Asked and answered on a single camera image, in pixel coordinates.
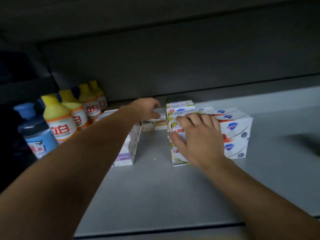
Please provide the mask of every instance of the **bottle label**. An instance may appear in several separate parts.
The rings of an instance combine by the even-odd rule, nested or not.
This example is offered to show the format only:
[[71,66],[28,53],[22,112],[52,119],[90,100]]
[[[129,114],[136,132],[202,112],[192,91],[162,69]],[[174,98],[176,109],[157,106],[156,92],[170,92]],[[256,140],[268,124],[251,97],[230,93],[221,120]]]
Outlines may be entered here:
[[50,130],[40,136],[25,140],[37,159],[47,155],[58,146],[58,143]]
[[92,123],[94,123],[102,114],[96,99],[83,103],[82,107]]
[[105,110],[108,107],[108,103],[104,95],[97,97],[97,100],[99,102],[99,106],[101,110]]
[[79,131],[84,130],[90,125],[88,117],[82,107],[75,110],[71,110],[71,113],[75,125],[77,126],[77,129]]
[[54,120],[46,120],[46,122],[59,144],[68,140],[77,132],[77,126],[72,119],[71,114]]

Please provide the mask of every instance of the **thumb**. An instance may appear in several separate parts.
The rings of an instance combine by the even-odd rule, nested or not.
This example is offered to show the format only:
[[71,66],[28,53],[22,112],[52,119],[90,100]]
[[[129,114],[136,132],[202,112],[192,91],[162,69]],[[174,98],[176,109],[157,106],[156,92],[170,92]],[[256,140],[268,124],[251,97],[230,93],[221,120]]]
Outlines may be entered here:
[[159,113],[157,113],[157,112],[153,112],[152,114],[151,114],[151,118],[152,119],[160,119],[160,117],[161,117],[161,115],[159,114]]
[[187,153],[187,145],[186,143],[182,140],[182,138],[178,135],[177,132],[171,131],[169,133],[169,136],[174,143],[174,145],[178,148],[179,152],[182,154],[182,156],[185,157]]

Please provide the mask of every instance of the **person's left arm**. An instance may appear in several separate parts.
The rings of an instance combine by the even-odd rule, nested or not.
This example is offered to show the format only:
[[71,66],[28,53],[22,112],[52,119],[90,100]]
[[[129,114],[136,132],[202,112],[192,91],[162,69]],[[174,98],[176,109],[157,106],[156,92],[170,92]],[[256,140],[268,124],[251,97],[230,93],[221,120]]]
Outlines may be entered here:
[[72,239],[134,126],[158,119],[141,98],[89,126],[26,169],[0,194],[0,239]]

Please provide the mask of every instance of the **forearm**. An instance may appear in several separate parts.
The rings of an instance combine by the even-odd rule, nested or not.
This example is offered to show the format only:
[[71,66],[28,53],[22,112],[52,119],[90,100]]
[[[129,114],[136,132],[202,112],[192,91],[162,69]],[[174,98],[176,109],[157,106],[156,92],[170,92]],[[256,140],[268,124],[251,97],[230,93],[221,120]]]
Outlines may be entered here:
[[257,239],[317,239],[320,223],[253,179],[229,159],[207,173]]
[[122,107],[29,167],[1,194],[0,236],[71,239],[138,120]]

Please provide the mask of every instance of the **yellow bottle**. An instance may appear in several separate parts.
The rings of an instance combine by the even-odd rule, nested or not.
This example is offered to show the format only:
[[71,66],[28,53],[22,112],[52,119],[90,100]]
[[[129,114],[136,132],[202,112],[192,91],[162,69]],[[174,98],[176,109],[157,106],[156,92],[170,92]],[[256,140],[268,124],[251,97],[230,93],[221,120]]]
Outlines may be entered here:
[[88,84],[80,84],[80,96],[79,101],[82,103],[82,107],[88,116],[91,123],[94,123],[102,114],[100,106],[96,96],[90,91]]
[[90,81],[89,86],[93,94],[97,97],[101,111],[104,111],[108,107],[108,104],[102,89],[98,87],[96,80]]
[[59,103],[54,93],[41,96],[45,104],[43,117],[50,127],[55,139],[60,144],[77,132],[70,110]]
[[60,90],[59,93],[62,99],[61,104],[66,106],[71,111],[72,118],[77,126],[77,129],[81,131],[87,128],[90,125],[88,117],[83,110],[80,101],[75,99],[72,95],[71,89]]

